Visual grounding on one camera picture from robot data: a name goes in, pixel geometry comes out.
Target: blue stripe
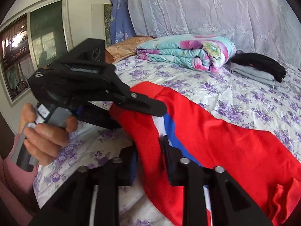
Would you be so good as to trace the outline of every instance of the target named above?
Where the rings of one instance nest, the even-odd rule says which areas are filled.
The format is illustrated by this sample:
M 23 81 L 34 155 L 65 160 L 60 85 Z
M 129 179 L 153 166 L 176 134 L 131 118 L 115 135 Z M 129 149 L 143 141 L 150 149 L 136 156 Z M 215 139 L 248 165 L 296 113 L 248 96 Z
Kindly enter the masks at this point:
M 168 139 L 171 141 L 172 146 L 180 149 L 184 157 L 194 161 L 195 163 L 197 163 L 199 166 L 202 167 L 202 164 L 188 152 L 188 150 L 184 147 L 184 145 L 182 145 L 182 143 L 176 137 L 175 134 L 176 124 L 173 121 L 173 119 L 168 114 L 164 115 L 163 118 L 164 118 L 165 131 L 168 136 Z

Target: human hand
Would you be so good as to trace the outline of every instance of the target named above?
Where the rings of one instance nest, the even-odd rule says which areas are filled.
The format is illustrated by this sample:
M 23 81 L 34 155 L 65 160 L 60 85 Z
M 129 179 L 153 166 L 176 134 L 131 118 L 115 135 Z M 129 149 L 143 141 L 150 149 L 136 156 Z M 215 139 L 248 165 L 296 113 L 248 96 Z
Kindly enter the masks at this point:
M 18 134 L 22 133 L 26 123 L 35 120 L 34 107 L 31 104 L 25 104 L 21 112 Z M 24 130 L 26 136 L 24 145 L 28 153 L 39 160 L 39 165 L 47 166 L 60 154 L 61 148 L 69 143 L 68 133 L 76 131 L 77 124 L 77 119 L 69 116 L 65 130 L 44 123 L 37 124 L 35 129 L 27 127 Z

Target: floral bed sheet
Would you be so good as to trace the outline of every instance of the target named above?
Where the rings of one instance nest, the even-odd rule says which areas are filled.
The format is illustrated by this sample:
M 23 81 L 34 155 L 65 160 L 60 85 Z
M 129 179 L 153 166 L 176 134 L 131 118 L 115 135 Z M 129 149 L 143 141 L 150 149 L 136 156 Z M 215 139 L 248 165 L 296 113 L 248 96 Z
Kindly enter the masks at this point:
M 287 68 L 278 89 L 251 79 L 231 75 L 223 66 L 218 74 L 194 71 L 163 62 L 149 62 L 134 56 L 116 64 L 116 73 L 130 86 L 150 81 L 178 91 L 214 117 L 229 123 L 273 133 L 301 161 L 301 72 Z M 109 102 L 94 104 L 109 109 Z M 106 130 L 79 122 L 70 143 L 49 166 L 39 167 L 34 191 L 42 207 L 79 167 L 103 165 L 131 145 L 123 130 Z M 119 188 L 121 226 L 172 225 L 148 200 L 139 173 L 133 187 Z

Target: gray folded garment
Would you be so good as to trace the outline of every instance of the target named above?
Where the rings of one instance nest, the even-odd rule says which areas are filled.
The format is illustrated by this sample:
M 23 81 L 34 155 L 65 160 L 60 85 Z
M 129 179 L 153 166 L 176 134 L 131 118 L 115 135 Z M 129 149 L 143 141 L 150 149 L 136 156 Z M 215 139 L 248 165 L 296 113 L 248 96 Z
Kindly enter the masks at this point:
M 270 86 L 271 88 L 279 87 L 280 83 L 274 80 L 273 75 L 270 73 L 260 71 L 251 66 L 242 66 L 236 63 L 233 63 L 229 60 L 230 63 L 230 72 L 234 75 L 246 76 L 250 79 L 263 83 Z

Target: window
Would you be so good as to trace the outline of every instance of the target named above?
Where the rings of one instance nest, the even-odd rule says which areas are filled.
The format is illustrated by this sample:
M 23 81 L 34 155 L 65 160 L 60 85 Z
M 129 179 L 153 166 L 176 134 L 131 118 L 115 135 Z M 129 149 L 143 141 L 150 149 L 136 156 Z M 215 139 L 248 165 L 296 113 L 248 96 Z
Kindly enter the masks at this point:
M 67 0 L 43 0 L 0 27 L 1 81 L 11 106 L 29 88 L 28 79 L 71 50 Z

